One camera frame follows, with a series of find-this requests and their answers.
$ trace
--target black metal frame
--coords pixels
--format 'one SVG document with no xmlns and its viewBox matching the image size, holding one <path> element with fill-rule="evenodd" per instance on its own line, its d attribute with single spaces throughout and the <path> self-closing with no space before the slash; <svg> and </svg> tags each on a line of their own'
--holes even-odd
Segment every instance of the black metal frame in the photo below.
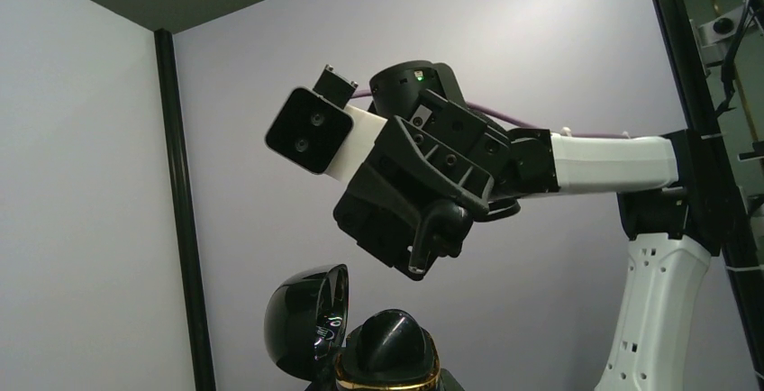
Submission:
<svg viewBox="0 0 764 391">
<path fill-rule="evenodd" d="M 753 367 L 758 373 L 759 388 L 764 390 L 764 276 L 754 270 L 759 267 L 756 242 L 726 148 L 718 136 L 719 123 L 684 0 L 653 0 L 653 3 L 687 124 L 704 136 L 716 137 L 708 140 L 714 141 L 714 164 L 722 180 L 719 188 L 729 201 L 735 220 L 734 230 L 730 233 L 729 242 L 723 245 L 722 254 L 729 269 L 728 277 L 740 311 Z"/>
<path fill-rule="evenodd" d="M 180 256 L 181 277 L 183 278 L 183 295 L 186 299 L 186 319 L 188 337 L 191 342 L 194 380 L 196 391 L 214 391 L 213 355 L 209 328 L 207 327 L 199 247 L 196 241 L 196 221 L 194 220 L 194 204 L 188 176 L 186 136 L 183 133 L 183 115 L 177 85 L 172 33 L 158 30 L 154 32 L 154 42 L 157 50 L 159 87 L 168 148 L 169 177 L 172 186 L 172 202 L 175 208 L 177 249 Z"/>
</svg>

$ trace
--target black pole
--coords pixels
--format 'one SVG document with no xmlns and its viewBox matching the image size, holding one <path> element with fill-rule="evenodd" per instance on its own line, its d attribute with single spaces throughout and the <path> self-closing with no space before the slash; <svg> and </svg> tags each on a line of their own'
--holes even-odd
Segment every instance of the black pole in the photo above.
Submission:
<svg viewBox="0 0 764 391">
<path fill-rule="evenodd" d="M 764 273 L 759 268 L 757 246 L 745 211 L 745 203 L 737 187 L 724 142 L 718 136 L 714 103 L 705 81 L 703 64 L 697 52 L 684 0 L 653 0 L 658 15 L 668 59 L 677 83 L 679 98 L 687 125 L 712 141 L 714 167 L 722 183 L 718 186 L 726 196 L 734 226 L 728 233 L 722 254 L 727 275 L 741 315 L 746 340 L 758 373 L 759 388 L 764 390 Z"/>
<path fill-rule="evenodd" d="M 168 147 L 169 177 L 172 186 L 172 202 L 175 208 L 177 248 L 180 255 L 180 272 L 183 278 L 183 294 L 186 299 L 188 336 L 191 340 L 191 359 L 194 364 L 196 391 L 214 391 L 213 355 L 207 328 L 205 291 L 202 286 L 202 269 L 199 264 L 199 246 L 196 241 L 194 205 L 191 200 L 191 183 L 186 161 L 186 136 L 183 133 L 183 116 L 180 110 L 180 93 L 177 87 L 177 68 L 172 34 L 165 30 L 154 32 L 159 67 L 159 88 L 162 96 L 162 113 L 165 121 L 165 139 Z"/>
</svg>

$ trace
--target white wall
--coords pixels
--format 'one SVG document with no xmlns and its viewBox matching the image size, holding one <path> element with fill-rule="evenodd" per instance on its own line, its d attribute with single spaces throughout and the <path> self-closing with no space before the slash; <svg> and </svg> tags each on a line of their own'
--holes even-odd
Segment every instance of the white wall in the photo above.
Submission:
<svg viewBox="0 0 764 391">
<path fill-rule="evenodd" d="M 194 389 L 151 32 L 0 17 L 0 389 Z"/>
<path fill-rule="evenodd" d="M 409 311 L 466 389 L 593 388 L 626 272 L 614 196 L 526 201 L 414 283 L 336 227 L 338 183 L 263 138 L 324 64 L 365 84 L 410 59 L 448 62 L 470 101 L 553 129 L 684 128 L 651 0 L 268 0 L 181 33 L 177 56 L 220 389 L 305 386 L 271 364 L 262 317 L 282 280 L 333 262 L 350 267 L 351 327 Z M 717 260 L 697 303 L 687 389 L 754 389 L 753 379 Z"/>
</svg>

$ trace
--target robotic arm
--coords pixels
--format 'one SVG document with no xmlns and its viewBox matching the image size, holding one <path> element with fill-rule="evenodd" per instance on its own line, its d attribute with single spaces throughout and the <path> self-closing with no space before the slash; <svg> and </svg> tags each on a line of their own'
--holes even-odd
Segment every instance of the robotic arm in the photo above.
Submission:
<svg viewBox="0 0 764 391">
<path fill-rule="evenodd" d="M 445 64 L 399 64 L 370 87 L 369 110 L 348 105 L 357 85 L 327 66 L 313 89 L 293 91 L 266 136 L 347 186 L 333 213 L 341 230 L 421 280 L 437 258 L 458 257 L 473 223 L 517 214 L 518 199 L 616 193 L 628 277 L 597 389 L 681 389 L 697 290 L 730 229 L 704 140 L 506 130 L 468 107 Z"/>
</svg>

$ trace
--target open lid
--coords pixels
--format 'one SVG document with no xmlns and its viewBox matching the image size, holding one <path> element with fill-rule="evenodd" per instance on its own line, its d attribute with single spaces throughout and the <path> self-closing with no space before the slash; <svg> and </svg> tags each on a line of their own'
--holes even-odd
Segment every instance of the open lid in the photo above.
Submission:
<svg viewBox="0 0 764 391">
<path fill-rule="evenodd" d="M 295 274 L 268 301 L 268 354 L 289 376 L 316 380 L 342 346 L 347 320 L 347 266 L 329 265 Z"/>
</svg>

